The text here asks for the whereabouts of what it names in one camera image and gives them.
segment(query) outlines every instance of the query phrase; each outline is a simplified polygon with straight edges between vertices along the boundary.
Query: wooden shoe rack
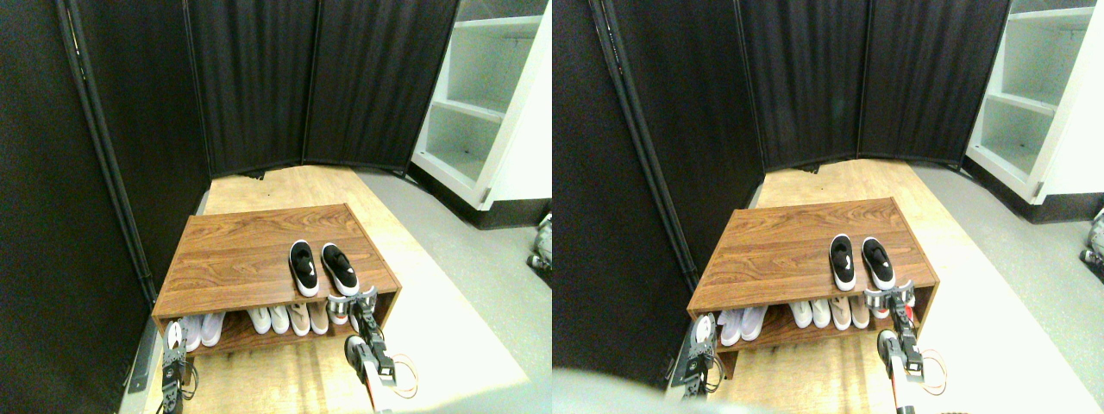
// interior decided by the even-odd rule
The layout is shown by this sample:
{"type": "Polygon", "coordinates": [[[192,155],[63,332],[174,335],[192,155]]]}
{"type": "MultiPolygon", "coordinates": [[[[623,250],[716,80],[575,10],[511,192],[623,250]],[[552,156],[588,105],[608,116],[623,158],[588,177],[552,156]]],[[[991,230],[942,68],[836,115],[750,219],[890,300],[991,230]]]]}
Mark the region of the wooden shoe rack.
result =
{"type": "MultiPolygon", "coordinates": [[[[809,325],[798,328],[787,304],[862,295],[872,283],[862,261],[862,241],[873,236],[885,246],[898,285],[912,280],[917,335],[935,299],[940,278],[893,199],[736,210],[702,274],[687,310],[692,318],[724,309],[768,305],[763,329],[753,341],[731,347],[718,343],[722,359],[736,351],[892,329],[890,318],[870,317],[866,329],[838,330],[809,325]],[[828,246],[837,234],[851,238],[854,289],[839,290],[828,263],[828,246]]],[[[731,375],[733,363],[726,361],[731,375]]]]}
{"type": "Polygon", "coordinates": [[[402,286],[346,204],[189,217],[153,307],[153,320],[163,335],[173,319],[227,312],[219,343],[201,346],[189,357],[351,335],[350,323],[330,323],[323,336],[311,331],[298,337],[291,328],[284,335],[272,330],[258,335],[245,312],[323,301],[331,291],[337,294],[322,267],[326,243],[338,245],[349,257],[362,289],[379,289],[374,316],[382,326],[402,286]],[[318,274],[318,295],[309,298],[295,287],[287,264],[288,251],[299,238],[310,243],[318,274]]]}

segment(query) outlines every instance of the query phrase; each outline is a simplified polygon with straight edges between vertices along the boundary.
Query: white shoe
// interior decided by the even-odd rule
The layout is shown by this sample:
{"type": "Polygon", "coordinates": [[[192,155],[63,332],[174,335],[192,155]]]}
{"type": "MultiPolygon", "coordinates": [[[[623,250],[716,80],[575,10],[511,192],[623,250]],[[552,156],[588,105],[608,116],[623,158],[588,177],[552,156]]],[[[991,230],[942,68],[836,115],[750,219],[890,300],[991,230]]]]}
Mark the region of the white shoe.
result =
{"type": "Polygon", "coordinates": [[[222,338],[222,320],[226,312],[208,314],[203,316],[203,327],[200,328],[200,341],[204,347],[211,348],[219,343],[222,338]]]}
{"type": "Polygon", "coordinates": [[[273,332],[284,335],[287,327],[291,325],[291,319],[287,316],[287,307],[284,305],[268,308],[268,316],[273,319],[273,332]]]}
{"type": "Polygon", "coordinates": [[[813,308],[813,325],[816,325],[817,328],[827,327],[831,320],[831,309],[828,308],[828,299],[817,299],[810,305],[813,308]]]}
{"type": "Polygon", "coordinates": [[[307,311],[306,304],[293,304],[287,306],[287,316],[291,319],[291,330],[296,336],[306,337],[310,331],[310,312],[307,311]]]}
{"type": "Polygon", "coordinates": [[[330,321],[326,316],[326,302],[307,304],[307,310],[310,311],[310,330],[315,331],[316,335],[326,335],[326,331],[330,330],[330,321]]]}
{"type": "Polygon", "coordinates": [[[851,323],[856,328],[867,329],[867,326],[870,325],[870,308],[867,307],[867,296],[851,296],[847,301],[851,306],[851,323]]]}
{"type": "Polygon", "coordinates": [[[268,308],[246,309],[245,312],[250,314],[250,319],[253,320],[253,329],[256,329],[257,333],[265,335],[265,332],[268,332],[268,328],[272,328],[273,320],[268,318],[268,308]]]}
{"type": "Polygon", "coordinates": [[[754,341],[763,330],[763,318],[766,317],[766,307],[756,306],[744,309],[744,318],[740,321],[740,337],[745,341],[754,341]]]}
{"type": "Polygon", "coordinates": [[[185,316],[180,320],[180,327],[184,329],[184,350],[188,352],[200,348],[200,329],[203,327],[203,316],[185,316]]]}
{"type": "Polygon", "coordinates": [[[740,321],[743,319],[743,309],[729,309],[721,312],[725,320],[724,329],[721,329],[721,344],[732,347],[740,342],[740,321]]]}
{"type": "Polygon", "coordinates": [[[794,311],[794,322],[798,328],[808,328],[813,322],[813,307],[808,301],[795,301],[789,304],[789,310],[794,311]]]}
{"type": "Polygon", "coordinates": [[[831,307],[831,321],[836,329],[847,330],[851,326],[851,306],[847,304],[846,297],[828,299],[831,307]]]}

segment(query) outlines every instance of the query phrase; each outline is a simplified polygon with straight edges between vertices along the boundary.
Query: gray floor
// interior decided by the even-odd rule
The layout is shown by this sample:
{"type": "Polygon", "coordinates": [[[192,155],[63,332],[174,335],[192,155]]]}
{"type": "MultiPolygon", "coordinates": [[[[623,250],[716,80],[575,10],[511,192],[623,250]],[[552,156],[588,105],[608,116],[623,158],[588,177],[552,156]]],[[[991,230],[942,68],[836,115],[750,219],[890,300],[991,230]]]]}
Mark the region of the gray floor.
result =
{"type": "Polygon", "coordinates": [[[411,181],[376,169],[357,174],[453,279],[526,374],[548,375],[552,289],[526,265],[537,229],[476,230],[411,181]]]}
{"type": "MultiPolygon", "coordinates": [[[[966,177],[924,163],[912,168],[1104,406],[1104,284],[1078,258],[1085,248],[1089,222],[1031,224],[966,177]]],[[[994,309],[991,317],[1000,317],[1000,310],[994,309]]],[[[1016,332],[994,333],[991,344],[1016,347],[1016,332]]]]}

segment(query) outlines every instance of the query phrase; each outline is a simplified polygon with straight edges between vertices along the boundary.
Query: folding screen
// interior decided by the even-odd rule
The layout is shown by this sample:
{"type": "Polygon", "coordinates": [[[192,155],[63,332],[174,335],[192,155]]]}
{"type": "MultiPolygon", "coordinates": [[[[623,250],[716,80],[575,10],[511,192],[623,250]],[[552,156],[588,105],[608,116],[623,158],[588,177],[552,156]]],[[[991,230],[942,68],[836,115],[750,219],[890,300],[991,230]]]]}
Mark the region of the folding screen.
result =
{"type": "Polygon", "coordinates": [[[962,162],[1008,6],[874,2],[860,156],[962,162]]]}
{"type": "Polygon", "coordinates": [[[658,385],[689,325],[690,291],[591,11],[584,1],[553,1],[552,9],[552,171],[563,257],[552,287],[552,364],[658,385]]]}
{"type": "Polygon", "coordinates": [[[606,13],[700,273],[732,211],[763,182],[735,7],[615,0],[606,13]]]}
{"type": "Polygon", "coordinates": [[[856,156],[867,8],[740,1],[767,171],[856,156]]]}
{"type": "Polygon", "coordinates": [[[179,2],[71,0],[99,134],[110,140],[152,277],[210,187],[179,2]]]}
{"type": "Polygon", "coordinates": [[[320,4],[305,162],[405,170],[457,0],[320,4]]]}
{"type": "Polygon", "coordinates": [[[0,6],[0,412],[115,412],[149,308],[53,2],[0,6]]]}
{"type": "Polygon", "coordinates": [[[317,4],[188,4],[214,177],[301,161],[317,4]]]}

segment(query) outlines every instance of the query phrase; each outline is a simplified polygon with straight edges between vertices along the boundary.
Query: shoe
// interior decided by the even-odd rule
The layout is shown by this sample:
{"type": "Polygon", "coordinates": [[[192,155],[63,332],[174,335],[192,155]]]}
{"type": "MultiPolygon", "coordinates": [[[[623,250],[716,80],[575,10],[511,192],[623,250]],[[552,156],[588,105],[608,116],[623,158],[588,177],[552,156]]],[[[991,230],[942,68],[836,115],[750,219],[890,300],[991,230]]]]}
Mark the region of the shoe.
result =
{"type": "Polygon", "coordinates": [[[299,240],[287,252],[287,266],[291,269],[295,286],[306,297],[318,295],[318,274],[315,273],[315,256],[310,254],[307,241],[299,240]]]}
{"type": "Polygon", "coordinates": [[[284,305],[268,308],[268,317],[273,320],[273,332],[284,335],[287,327],[291,325],[291,319],[287,316],[287,307],[284,305]]]}
{"type": "Polygon", "coordinates": [[[847,304],[847,298],[828,299],[828,305],[831,307],[831,322],[836,325],[836,329],[847,330],[851,326],[851,306],[847,304]]]}
{"type": "Polygon", "coordinates": [[[200,348],[200,329],[203,327],[203,316],[185,316],[180,320],[180,327],[184,329],[184,350],[188,352],[200,348]]]}
{"type": "Polygon", "coordinates": [[[867,307],[866,296],[851,296],[847,301],[851,306],[851,323],[856,328],[867,329],[867,325],[870,325],[870,308],[867,307]]]}
{"type": "Polygon", "coordinates": [[[268,332],[268,328],[272,328],[273,320],[268,317],[268,308],[246,309],[245,312],[250,314],[253,329],[256,329],[257,333],[265,335],[268,332]]]}
{"type": "Polygon", "coordinates": [[[890,255],[885,253],[885,247],[882,247],[878,238],[867,237],[862,241],[862,262],[867,263],[870,278],[874,279],[875,287],[885,290],[896,286],[896,276],[893,274],[893,265],[890,264],[890,255]]]}
{"type": "Polygon", "coordinates": [[[287,306],[287,316],[291,319],[291,330],[296,336],[306,337],[310,331],[310,315],[306,304],[294,304],[287,306]]]}
{"type": "Polygon", "coordinates": [[[219,343],[222,338],[222,320],[226,312],[208,314],[203,316],[203,326],[200,328],[200,341],[204,347],[211,348],[219,343]]]}
{"type": "Polygon", "coordinates": [[[360,280],[349,264],[349,257],[346,257],[333,243],[326,243],[322,246],[322,266],[326,266],[326,272],[333,280],[333,287],[337,287],[341,295],[352,296],[360,293],[360,280]]]}
{"type": "Polygon", "coordinates": [[[851,238],[838,234],[828,246],[828,263],[836,278],[836,287],[847,291],[854,288],[854,255],[851,254],[851,238]]]}
{"type": "Polygon", "coordinates": [[[813,325],[816,325],[817,328],[827,327],[828,321],[831,320],[831,309],[828,307],[828,299],[817,299],[809,305],[813,308],[813,325]]]}
{"type": "MultiPolygon", "coordinates": [[[[333,296],[333,295],[330,295],[330,298],[332,298],[332,299],[344,299],[344,296],[333,296]]],[[[347,322],[349,322],[349,316],[348,315],[346,315],[346,316],[338,316],[337,314],[330,311],[329,307],[326,308],[326,312],[329,314],[329,316],[330,316],[330,322],[333,323],[333,325],[346,325],[347,322]]]]}
{"type": "Polygon", "coordinates": [[[813,307],[806,300],[789,304],[789,310],[794,311],[794,322],[798,328],[808,328],[813,322],[813,307]]]}
{"type": "Polygon", "coordinates": [[[754,341],[763,330],[763,318],[766,316],[765,306],[744,309],[744,316],[740,321],[740,338],[745,341],[754,341]]]}
{"type": "Polygon", "coordinates": [[[721,312],[721,317],[725,319],[724,329],[721,329],[722,346],[732,347],[740,342],[740,321],[743,316],[743,309],[729,309],[721,312]]]}
{"type": "Polygon", "coordinates": [[[326,316],[326,302],[307,304],[307,310],[310,311],[310,330],[317,335],[326,335],[326,331],[330,329],[330,319],[326,316]]]}

